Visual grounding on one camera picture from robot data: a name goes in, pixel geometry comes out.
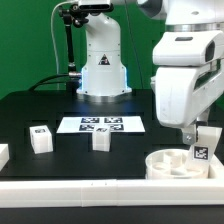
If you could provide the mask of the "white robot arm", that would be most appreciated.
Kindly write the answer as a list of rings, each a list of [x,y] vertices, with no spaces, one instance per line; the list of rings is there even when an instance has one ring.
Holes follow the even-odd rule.
[[[183,142],[198,141],[198,123],[224,93],[224,0],[131,0],[166,31],[152,51],[158,66],[151,78],[156,115],[165,127],[178,128]],[[119,30],[103,10],[117,0],[81,0],[87,13],[87,62],[79,93],[94,99],[128,92],[120,61]]]

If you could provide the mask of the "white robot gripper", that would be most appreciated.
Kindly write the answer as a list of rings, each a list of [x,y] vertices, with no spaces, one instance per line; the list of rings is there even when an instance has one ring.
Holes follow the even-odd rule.
[[[212,67],[213,63],[208,63],[202,67],[161,66],[157,70],[157,119],[163,126],[182,128],[184,144],[193,145],[197,141],[196,126],[208,125],[209,107],[224,93],[224,59],[218,60],[218,69],[207,82],[195,87],[198,78]],[[196,125],[190,125],[195,119]]]

